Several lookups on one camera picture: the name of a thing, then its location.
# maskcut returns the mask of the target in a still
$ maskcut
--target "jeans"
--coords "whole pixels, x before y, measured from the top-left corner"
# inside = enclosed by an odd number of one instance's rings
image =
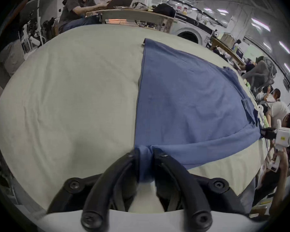
[[[84,26],[84,25],[93,25],[93,24],[101,24],[100,18],[96,15],[85,17],[85,18],[80,18],[74,21],[71,21],[67,23],[66,25],[62,26],[62,32],[68,31],[73,28],[77,28],[79,26]]]

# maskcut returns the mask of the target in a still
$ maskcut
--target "table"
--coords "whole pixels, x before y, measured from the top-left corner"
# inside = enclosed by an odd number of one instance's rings
[[[159,31],[165,33],[170,32],[171,25],[174,21],[178,21],[173,17],[169,17],[163,14],[157,14],[145,10],[137,9],[106,9],[95,10],[95,13],[101,13],[102,23],[109,19],[126,19],[136,21],[146,21],[154,24],[159,24]]]
[[[232,58],[238,63],[240,69],[242,71],[245,70],[245,63],[243,62],[242,59],[240,59],[240,57],[233,52],[230,48],[228,48],[224,43],[222,43],[220,40],[218,40],[217,38],[214,38],[213,36],[210,38],[210,41],[212,41],[212,46],[210,47],[210,50],[213,50],[215,46],[220,47],[221,49],[223,49],[226,53],[228,53],[229,55],[232,56]]]
[[[220,68],[227,64],[207,48],[175,35],[124,25],[87,25],[38,48],[7,84],[0,97],[0,149],[16,180],[41,207],[48,208],[68,178],[100,174],[133,149],[145,38]],[[224,178],[239,195],[266,155],[264,140],[258,140],[189,172]]]

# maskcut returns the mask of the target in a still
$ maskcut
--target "wooden desk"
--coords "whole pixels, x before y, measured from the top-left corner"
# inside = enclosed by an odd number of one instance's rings
[[[242,71],[245,70],[245,63],[235,52],[232,52],[230,48],[228,48],[224,43],[214,37],[211,37],[210,41],[212,41],[212,46],[210,47],[210,50],[213,50],[215,46],[220,47],[237,62],[238,66],[241,68]]]
[[[146,21],[159,25],[159,31],[169,33],[171,25],[177,19],[169,17],[163,14],[157,14],[153,12],[148,12],[145,10],[135,10],[135,9],[107,9],[107,10],[96,10],[95,13],[101,13],[102,23],[109,19],[125,19],[125,20],[136,20],[136,21]]]

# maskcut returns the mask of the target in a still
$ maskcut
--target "man in gray t-shirt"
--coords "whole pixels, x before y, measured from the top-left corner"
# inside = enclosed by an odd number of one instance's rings
[[[96,5],[94,0],[68,0],[60,17],[59,33],[83,25],[99,24],[97,16],[85,17],[86,12],[104,8],[106,5]]]

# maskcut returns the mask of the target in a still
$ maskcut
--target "shirt sleeve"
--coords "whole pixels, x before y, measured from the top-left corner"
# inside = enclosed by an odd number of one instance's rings
[[[74,8],[79,6],[79,2],[77,0],[68,0],[66,3],[66,7],[68,11],[72,11]]]

